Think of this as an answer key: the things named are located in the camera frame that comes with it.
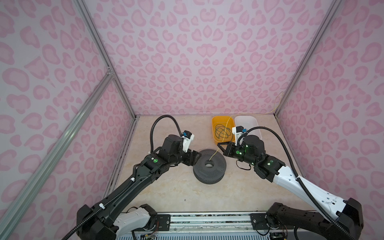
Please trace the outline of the dark grey cable spool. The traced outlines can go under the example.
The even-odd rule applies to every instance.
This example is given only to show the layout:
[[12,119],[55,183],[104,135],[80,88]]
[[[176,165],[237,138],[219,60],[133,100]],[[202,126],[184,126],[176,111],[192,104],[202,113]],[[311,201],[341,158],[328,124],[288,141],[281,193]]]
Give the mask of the dark grey cable spool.
[[225,157],[213,149],[205,149],[200,153],[202,156],[193,167],[196,179],[207,185],[221,181],[227,169]]

